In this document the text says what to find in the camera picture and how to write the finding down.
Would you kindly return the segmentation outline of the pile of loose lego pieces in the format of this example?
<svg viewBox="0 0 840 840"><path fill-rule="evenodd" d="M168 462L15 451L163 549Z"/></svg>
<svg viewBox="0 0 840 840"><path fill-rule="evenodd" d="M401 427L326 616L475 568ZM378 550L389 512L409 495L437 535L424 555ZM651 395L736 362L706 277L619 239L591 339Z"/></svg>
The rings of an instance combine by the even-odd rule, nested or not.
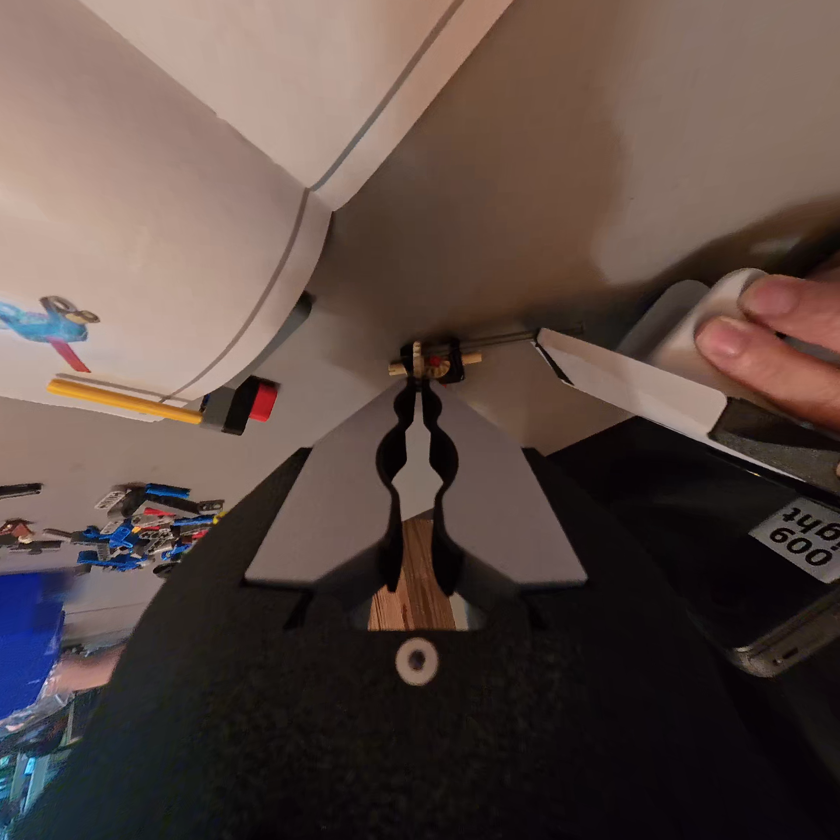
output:
<svg viewBox="0 0 840 840"><path fill-rule="evenodd" d="M83 573L151 568L165 578L226 514L223 499L198 500L189 488L160 482L113 486L94 509L106 515L105 522L77 530L37 528L23 518L3 520L2 559L72 549Z"/></svg>

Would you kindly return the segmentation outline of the black connector with red axle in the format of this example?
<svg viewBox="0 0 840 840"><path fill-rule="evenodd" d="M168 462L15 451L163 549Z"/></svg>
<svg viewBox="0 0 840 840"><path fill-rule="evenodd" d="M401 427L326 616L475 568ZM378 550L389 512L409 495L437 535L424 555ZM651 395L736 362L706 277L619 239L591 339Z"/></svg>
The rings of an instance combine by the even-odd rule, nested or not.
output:
<svg viewBox="0 0 840 840"><path fill-rule="evenodd" d="M441 385L461 383L466 367L483 360L482 350L471 350L460 339L422 345L423 378Z"/></svg>

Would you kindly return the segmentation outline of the yellow axle lego subassembly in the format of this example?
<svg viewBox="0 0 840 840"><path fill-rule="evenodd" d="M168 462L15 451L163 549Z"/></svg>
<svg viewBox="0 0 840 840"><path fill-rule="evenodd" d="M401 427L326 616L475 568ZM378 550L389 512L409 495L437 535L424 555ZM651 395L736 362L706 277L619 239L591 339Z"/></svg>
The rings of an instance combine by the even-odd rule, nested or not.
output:
<svg viewBox="0 0 840 840"><path fill-rule="evenodd" d="M250 421L265 423L270 419L280 387L252 375L237 387L223 386L205 395L198 409L145 400L67 379L50 381L46 390L54 396L240 436Z"/></svg>

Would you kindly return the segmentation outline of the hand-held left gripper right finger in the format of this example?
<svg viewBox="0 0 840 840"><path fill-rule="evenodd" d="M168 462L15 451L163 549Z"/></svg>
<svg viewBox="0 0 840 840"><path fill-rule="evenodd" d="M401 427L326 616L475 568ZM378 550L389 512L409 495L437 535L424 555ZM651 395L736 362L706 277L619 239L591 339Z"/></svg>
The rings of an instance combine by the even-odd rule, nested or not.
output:
<svg viewBox="0 0 840 840"><path fill-rule="evenodd" d="M435 382L424 383L434 500L432 559L446 595L519 595L587 573L522 448Z"/></svg>

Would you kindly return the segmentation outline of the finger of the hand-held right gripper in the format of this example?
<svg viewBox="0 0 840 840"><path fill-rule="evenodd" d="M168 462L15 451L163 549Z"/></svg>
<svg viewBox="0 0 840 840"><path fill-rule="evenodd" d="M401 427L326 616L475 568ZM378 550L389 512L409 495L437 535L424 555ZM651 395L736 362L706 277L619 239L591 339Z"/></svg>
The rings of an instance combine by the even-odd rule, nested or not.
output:
<svg viewBox="0 0 840 840"><path fill-rule="evenodd" d="M689 438L707 439L728 405L707 385L550 329L537 345L578 391Z"/></svg>

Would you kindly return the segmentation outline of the tan lego bevel gear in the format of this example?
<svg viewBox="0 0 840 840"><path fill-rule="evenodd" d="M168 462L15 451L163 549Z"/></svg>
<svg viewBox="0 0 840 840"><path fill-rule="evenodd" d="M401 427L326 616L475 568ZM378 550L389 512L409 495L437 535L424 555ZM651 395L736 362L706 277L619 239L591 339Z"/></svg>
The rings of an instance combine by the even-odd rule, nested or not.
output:
<svg viewBox="0 0 840 840"><path fill-rule="evenodd" d="M399 350L398 358L389 363L390 376L409 376L417 380L427 378L427 363L424 344L415 340L404 344Z"/></svg>

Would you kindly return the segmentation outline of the blue plastic bin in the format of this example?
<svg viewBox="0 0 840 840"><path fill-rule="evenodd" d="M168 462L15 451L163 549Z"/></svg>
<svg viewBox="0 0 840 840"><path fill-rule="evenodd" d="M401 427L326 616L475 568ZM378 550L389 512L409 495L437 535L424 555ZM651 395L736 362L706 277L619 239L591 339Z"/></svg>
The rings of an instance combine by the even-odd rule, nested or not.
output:
<svg viewBox="0 0 840 840"><path fill-rule="evenodd" d="M1 719L34 704L60 656L70 576L1 577Z"/></svg>

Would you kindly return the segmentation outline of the open lego instruction booklet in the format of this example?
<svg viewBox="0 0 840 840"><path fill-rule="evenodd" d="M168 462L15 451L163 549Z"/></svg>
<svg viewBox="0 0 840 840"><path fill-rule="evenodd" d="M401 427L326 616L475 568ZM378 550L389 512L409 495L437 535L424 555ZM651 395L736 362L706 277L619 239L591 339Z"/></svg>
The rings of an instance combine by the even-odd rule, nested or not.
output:
<svg viewBox="0 0 840 840"><path fill-rule="evenodd" d="M1 2L2 396L183 406L510 2Z"/></svg>

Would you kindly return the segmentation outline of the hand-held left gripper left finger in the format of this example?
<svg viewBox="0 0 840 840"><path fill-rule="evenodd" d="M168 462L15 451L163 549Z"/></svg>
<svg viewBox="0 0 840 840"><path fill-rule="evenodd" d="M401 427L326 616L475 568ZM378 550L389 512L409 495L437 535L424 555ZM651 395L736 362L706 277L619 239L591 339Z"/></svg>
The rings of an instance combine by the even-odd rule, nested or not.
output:
<svg viewBox="0 0 840 840"><path fill-rule="evenodd" d="M417 381L387 388L306 457L245 580L310 592L393 591L403 563L400 497Z"/></svg>

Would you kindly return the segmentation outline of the person's right hand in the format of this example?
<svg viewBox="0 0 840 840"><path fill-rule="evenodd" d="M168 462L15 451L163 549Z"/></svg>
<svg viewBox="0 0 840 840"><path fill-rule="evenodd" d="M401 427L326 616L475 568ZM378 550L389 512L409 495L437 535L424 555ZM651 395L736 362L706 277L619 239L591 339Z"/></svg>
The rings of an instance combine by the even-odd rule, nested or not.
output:
<svg viewBox="0 0 840 840"><path fill-rule="evenodd" d="M699 326L700 355L784 413L838 434L838 366L787 342L838 354L838 267L813 279L762 276L741 293L738 309L742 321L718 316Z"/></svg>

